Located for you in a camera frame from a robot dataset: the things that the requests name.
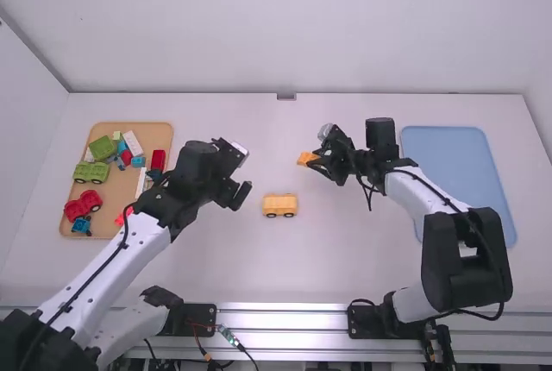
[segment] wooden tray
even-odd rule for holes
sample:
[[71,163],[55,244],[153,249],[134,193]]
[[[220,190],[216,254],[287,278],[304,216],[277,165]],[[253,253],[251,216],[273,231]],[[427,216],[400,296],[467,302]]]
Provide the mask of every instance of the wooden tray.
[[[152,153],[155,149],[164,149],[166,152],[166,161],[168,163],[171,142],[173,141],[173,127],[170,123],[97,123],[94,125],[88,135],[88,140],[83,148],[85,157],[86,148],[91,141],[100,136],[113,136],[114,131],[127,132],[133,130],[138,142],[144,150],[146,157],[146,166],[149,168]],[[122,212],[122,209],[128,203],[135,201],[136,187],[138,185],[139,168],[127,167],[125,171],[120,171],[115,163],[110,164],[110,176],[107,181],[101,185],[92,183],[73,183],[69,192],[69,200],[80,197],[81,192],[86,190],[96,190],[103,200],[102,208],[91,213],[91,232],[88,237],[82,233],[72,233],[72,223],[61,213],[60,233],[65,237],[74,237],[80,239],[111,239],[119,231],[119,226],[115,224],[115,219]]]

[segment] red toy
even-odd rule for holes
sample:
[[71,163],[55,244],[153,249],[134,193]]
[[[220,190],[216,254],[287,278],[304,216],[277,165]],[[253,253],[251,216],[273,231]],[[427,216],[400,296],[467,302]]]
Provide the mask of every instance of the red toy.
[[154,154],[152,155],[152,165],[150,167],[150,170],[165,170],[165,150],[163,149],[155,149]]
[[100,196],[97,194],[96,190],[86,190],[80,195],[80,202],[89,212],[96,212],[102,208],[104,203]]
[[75,220],[79,217],[84,217],[88,214],[88,211],[86,211],[86,208],[83,206],[80,199],[68,201],[63,209],[63,212],[66,214],[71,223],[75,223]]
[[121,160],[124,162],[124,165],[128,167],[130,165],[130,161],[132,161],[132,154],[130,151],[125,149],[123,152],[121,152]]
[[[132,205],[127,209],[127,217],[132,214],[134,209],[132,208]],[[122,218],[122,213],[119,214],[119,217],[115,219],[115,224],[119,227],[122,227],[124,225],[124,219]]]
[[79,217],[84,217],[91,211],[100,210],[103,203],[96,190],[86,190],[78,200],[68,201],[63,212],[71,223],[75,223]]

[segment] yellow toy car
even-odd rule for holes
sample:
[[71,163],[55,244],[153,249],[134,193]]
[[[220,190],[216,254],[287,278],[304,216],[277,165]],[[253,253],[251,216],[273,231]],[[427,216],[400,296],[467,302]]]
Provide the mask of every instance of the yellow toy car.
[[262,214],[267,217],[293,217],[297,215],[298,200],[295,194],[267,194],[262,198]]

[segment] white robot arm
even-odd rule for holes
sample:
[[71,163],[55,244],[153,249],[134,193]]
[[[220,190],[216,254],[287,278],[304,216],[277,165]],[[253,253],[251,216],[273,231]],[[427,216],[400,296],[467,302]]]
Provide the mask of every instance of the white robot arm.
[[[318,138],[321,148],[313,151],[304,165],[338,186],[354,175],[365,191],[369,208],[371,194],[380,192],[403,207],[423,232],[421,282],[389,292],[379,306],[356,309],[367,312],[364,322],[368,328],[381,325],[374,335],[396,336],[405,324],[449,313],[487,318],[462,309],[469,306],[499,303],[499,312],[490,319],[501,315],[513,289],[496,211],[475,209],[451,198],[416,162],[399,158],[391,118],[366,120],[368,150],[355,149],[352,140],[332,123],[321,128]],[[369,185],[361,177],[366,177]],[[349,313],[349,319],[355,321],[357,317]]]
[[[223,138],[189,141],[176,167],[123,211],[124,226],[64,289],[31,315],[11,312],[0,322],[0,363],[7,371],[92,371],[105,368],[140,340],[159,333],[176,295],[150,288],[135,306],[118,312],[109,328],[98,326],[140,271],[214,201],[237,211],[252,185],[231,179],[248,157]],[[127,216],[132,205],[133,213]]]

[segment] green toy truck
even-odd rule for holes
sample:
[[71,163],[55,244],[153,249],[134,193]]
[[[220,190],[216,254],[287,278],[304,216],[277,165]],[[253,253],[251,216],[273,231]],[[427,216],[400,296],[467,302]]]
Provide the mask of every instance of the green toy truck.
[[107,135],[98,138],[88,145],[95,161],[107,160],[111,155],[117,154],[117,147]]
[[72,179],[76,183],[84,184],[91,181],[94,184],[102,184],[110,175],[110,166],[104,162],[86,162],[80,161],[75,167]]

